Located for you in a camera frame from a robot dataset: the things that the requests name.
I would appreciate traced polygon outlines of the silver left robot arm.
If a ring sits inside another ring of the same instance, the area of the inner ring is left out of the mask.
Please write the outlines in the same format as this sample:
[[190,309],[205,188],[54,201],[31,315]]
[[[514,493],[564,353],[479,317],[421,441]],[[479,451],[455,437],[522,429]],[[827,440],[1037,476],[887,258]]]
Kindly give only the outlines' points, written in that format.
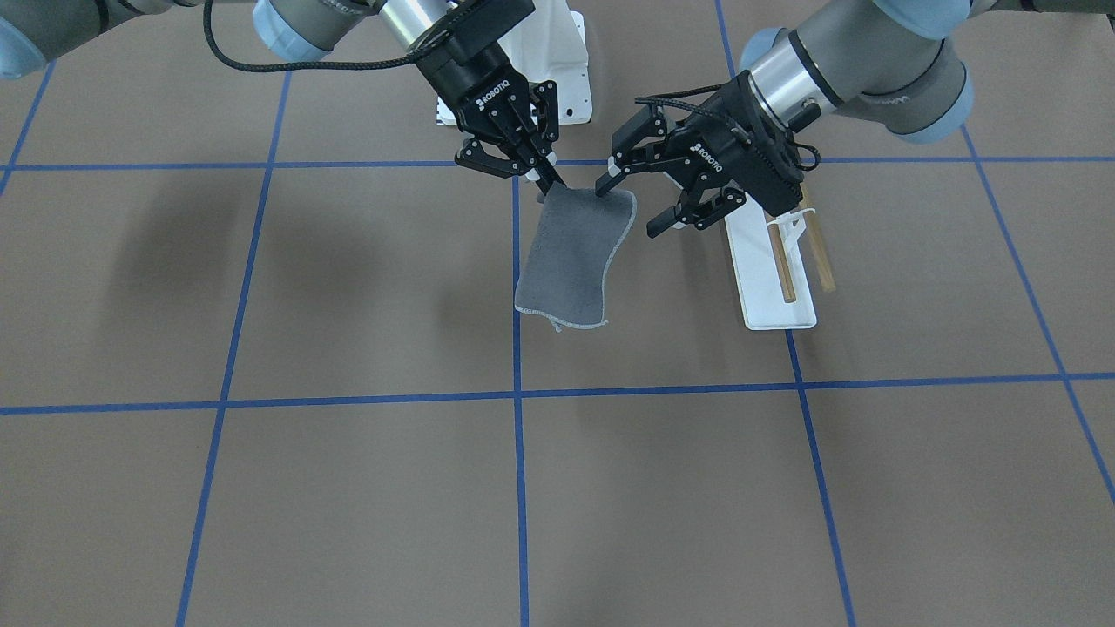
[[1111,1],[828,1],[795,28],[748,41],[723,84],[639,97],[614,132],[597,195],[637,173],[680,189],[646,226],[707,229],[748,202],[795,211],[820,151],[795,135],[828,114],[875,123],[913,144],[947,138],[973,107],[973,79],[951,37],[991,11],[1112,15]]

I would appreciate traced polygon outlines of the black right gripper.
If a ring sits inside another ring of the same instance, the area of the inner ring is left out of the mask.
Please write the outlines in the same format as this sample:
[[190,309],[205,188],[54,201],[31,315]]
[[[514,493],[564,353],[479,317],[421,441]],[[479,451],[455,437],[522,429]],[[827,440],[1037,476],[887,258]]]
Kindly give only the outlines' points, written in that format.
[[[545,196],[554,184],[566,184],[553,151],[558,83],[529,83],[500,46],[534,9],[532,1],[421,1],[416,12],[426,25],[409,48],[429,52],[417,67],[465,132],[454,162],[498,179],[524,176]],[[498,156],[483,139],[515,143],[493,145],[504,153]]]

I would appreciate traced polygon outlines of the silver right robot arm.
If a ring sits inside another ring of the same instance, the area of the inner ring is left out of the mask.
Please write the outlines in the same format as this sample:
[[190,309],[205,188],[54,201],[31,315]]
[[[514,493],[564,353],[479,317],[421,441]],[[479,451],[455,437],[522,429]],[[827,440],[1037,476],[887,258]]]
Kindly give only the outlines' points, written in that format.
[[[3,78],[42,71],[48,62],[127,23],[162,15],[172,1],[4,1]],[[530,79],[500,44],[535,11],[532,1],[256,1],[253,27],[275,64],[231,58],[213,32],[213,3],[203,1],[210,52],[236,71],[385,71],[415,66],[465,135],[458,165],[498,179],[526,176],[540,191],[560,182],[553,149],[560,127],[558,85]],[[379,17],[403,56],[379,61],[331,61],[334,45]]]

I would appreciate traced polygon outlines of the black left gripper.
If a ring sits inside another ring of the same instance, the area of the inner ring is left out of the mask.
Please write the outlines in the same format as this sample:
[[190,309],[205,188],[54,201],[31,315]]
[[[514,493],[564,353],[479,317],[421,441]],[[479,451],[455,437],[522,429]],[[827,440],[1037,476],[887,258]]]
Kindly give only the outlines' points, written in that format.
[[[672,179],[681,194],[646,223],[649,238],[673,226],[702,231],[748,199],[770,218],[798,206],[806,171],[801,146],[764,110],[750,71],[724,84],[639,97],[636,103],[641,110],[612,134],[608,168],[594,192],[605,196],[633,174],[665,173]],[[668,107],[688,115],[678,123],[666,114]]]

